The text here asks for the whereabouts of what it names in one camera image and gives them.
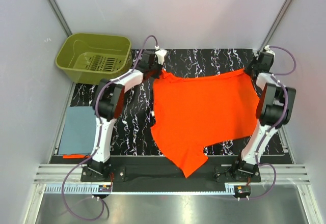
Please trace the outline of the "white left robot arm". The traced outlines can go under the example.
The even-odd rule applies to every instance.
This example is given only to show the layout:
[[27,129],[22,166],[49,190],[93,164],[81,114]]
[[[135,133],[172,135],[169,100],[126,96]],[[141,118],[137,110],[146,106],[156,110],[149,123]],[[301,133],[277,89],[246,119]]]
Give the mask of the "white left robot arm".
[[167,50],[156,47],[145,50],[137,63],[126,73],[112,80],[102,79],[92,102],[96,116],[96,132],[88,170],[98,181],[110,176],[111,140],[114,124],[123,112],[127,91],[150,77],[159,78],[167,56]]

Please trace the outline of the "orange t shirt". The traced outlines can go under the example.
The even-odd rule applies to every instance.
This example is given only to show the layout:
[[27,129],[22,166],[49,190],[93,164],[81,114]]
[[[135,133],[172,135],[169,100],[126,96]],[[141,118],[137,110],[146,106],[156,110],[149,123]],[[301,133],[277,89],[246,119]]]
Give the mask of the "orange t shirt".
[[153,82],[152,137],[188,178],[208,159],[204,147],[251,136],[258,95],[243,69],[181,78],[163,71]]

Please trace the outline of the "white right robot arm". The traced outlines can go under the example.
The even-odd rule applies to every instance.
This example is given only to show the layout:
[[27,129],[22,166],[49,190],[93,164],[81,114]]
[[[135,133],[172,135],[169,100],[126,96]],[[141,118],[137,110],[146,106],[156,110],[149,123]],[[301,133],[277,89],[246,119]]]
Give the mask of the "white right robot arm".
[[291,119],[296,89],[284,85],[277,79],[277,74],[270,72],[275,58],[274,48],[285,51],[293,60],[292,70],[281,75],[289,75],[296,69],[296,60],[290,51],[270,45],[265,46],[245,68],[245,73],[262,92],[256,108],[256,128],[230,168],[230,176],[235,181],[245,182],[259,176],[260,158],[267,144]]

